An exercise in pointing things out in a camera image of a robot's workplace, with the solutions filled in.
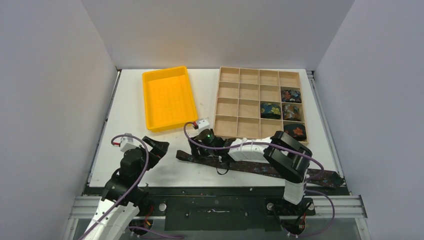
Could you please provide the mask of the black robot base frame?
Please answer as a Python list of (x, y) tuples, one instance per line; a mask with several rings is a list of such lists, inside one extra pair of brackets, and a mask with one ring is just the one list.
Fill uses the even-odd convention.
[(167, 231), (263, 229), (279, 220), (366, 218), (362, 198), (345, 186), (309, 186), (300, 206), (283, 201), (283, 187), (151, 187), (148, 205), (135, 220), (163, 220)]

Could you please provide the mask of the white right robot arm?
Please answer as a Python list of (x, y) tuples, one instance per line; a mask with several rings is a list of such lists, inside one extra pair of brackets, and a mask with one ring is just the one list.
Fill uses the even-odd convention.
[(252, 140), (223, 139), (205, 129), (188, 142), (196, 158), (213, 157), (225, 167), (282, 177), (284, 211), (294, 215), (302, 209), (312, 152), (288, 133), (276, 131), (270, 137)]

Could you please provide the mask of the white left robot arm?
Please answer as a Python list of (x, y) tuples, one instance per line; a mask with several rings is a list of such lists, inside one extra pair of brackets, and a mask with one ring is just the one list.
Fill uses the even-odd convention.
[(81, 240), (118, 240), (136, 215), (144, 215), (150, 209), (148, 187), (140, 188), (139, 183), (170, 146), (166, 141), (138, 138), (130, 133), (116, 135), (110, 142), (123, 152), (123, 157), (105, 184)]

